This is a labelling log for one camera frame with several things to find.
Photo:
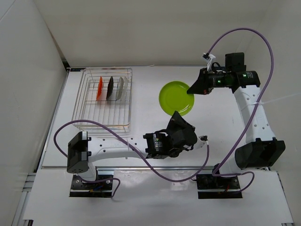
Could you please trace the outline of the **green plate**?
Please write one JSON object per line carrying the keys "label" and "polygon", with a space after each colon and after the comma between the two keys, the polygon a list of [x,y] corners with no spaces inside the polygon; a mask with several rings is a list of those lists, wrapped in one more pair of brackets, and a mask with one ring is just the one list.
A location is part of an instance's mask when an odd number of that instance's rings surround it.
{"label": "green plate", "polygon": [[194,106],[194,95],[187,93],[189,88],[182,81],[172,81],[164,85],[158,96],[161,109],[170,116],[175,111],[181,116],[188,114]]}

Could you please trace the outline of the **orange plate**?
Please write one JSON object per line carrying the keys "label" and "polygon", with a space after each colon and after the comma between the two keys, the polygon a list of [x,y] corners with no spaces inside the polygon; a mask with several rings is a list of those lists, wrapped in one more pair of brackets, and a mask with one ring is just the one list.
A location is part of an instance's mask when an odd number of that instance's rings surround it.
{"label": "orange plate", "polygon": [[102,78],[102,76],[100,76],[99,83],[98,83],[97,94],[96,94],[96,101],[101,100],[102,89],[103,89],[103,78]]}

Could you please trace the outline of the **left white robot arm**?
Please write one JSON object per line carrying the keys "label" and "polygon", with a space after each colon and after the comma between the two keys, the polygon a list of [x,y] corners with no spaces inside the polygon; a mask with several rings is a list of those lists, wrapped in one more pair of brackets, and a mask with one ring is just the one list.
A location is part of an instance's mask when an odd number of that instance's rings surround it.
{"label": "left white robot arm", "polygon": [[146,133],[142,140],[132,145],[128,141],[89,137],[86,131],[79,132],[68,143],[67,172],[78,174],[87,188],[98,185],[95,161],[115,158],[145,158],[163,160],[176,158],[182,151],[199,148],[200,139],[195,127],[190,125],[177,111],[169,120],[166,129]]}

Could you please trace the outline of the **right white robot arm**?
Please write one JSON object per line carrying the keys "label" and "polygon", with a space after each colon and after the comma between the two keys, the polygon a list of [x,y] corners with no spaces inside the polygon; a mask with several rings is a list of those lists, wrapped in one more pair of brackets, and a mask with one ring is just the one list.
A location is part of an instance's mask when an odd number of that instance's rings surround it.
{"label": "right white robot arm", "polygon": [[215,56],[203,55],[207,62],[199,76],[188,89],[188,94],[208,95],[214,88],[229,88],[235,97],[245,125],[239,140],[246,139],[243,146],[237,141],[226,158],[213,170],[211,182],[216,188],[228,183],[228,177],[241,175],[247,169],[271,167],[285,150],[283,140],[278,140],[267,120],[261,103],[260,79],[256,71],[248,71],[244,53],[225,56],[225,68],[215,68]]}

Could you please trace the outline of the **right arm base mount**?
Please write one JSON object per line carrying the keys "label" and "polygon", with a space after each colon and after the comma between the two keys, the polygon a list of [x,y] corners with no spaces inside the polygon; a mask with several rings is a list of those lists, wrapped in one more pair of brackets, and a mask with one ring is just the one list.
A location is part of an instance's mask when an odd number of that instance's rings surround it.
{"label": "right arm base mount", "polygon": [[196,182],[198,199],[241,199],[238,177],[214,177],[198,174],[190,182]]}

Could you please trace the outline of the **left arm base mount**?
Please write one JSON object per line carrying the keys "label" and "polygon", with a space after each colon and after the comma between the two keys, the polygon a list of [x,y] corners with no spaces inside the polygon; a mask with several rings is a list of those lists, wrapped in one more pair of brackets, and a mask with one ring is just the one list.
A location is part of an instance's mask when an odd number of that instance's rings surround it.
{"label": "left arm base mount", "polygon": [[71,181],[70,197],[85,197],[85,198],[111,198],[113,182],[110,180],[113,178],[112,173],[99,174],[96,169],[96,180],[105,180],[100,183],[87,183],[80,179],[79,175],[73,175]]}

